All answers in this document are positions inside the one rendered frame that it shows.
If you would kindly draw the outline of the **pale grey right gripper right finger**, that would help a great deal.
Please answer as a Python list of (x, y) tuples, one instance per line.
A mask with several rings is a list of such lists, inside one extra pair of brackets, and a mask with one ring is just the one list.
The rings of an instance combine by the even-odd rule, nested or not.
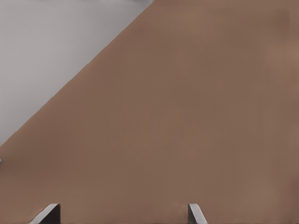
[(188, 204), (188, 224), (208, 224), (201, 208), (197, 203)]

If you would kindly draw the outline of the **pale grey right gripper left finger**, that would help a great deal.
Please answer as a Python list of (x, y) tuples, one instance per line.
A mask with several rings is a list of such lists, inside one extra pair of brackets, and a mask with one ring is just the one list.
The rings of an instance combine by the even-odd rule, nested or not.
[(60, 204), (49, 204), (29, 224), (61, 224)]

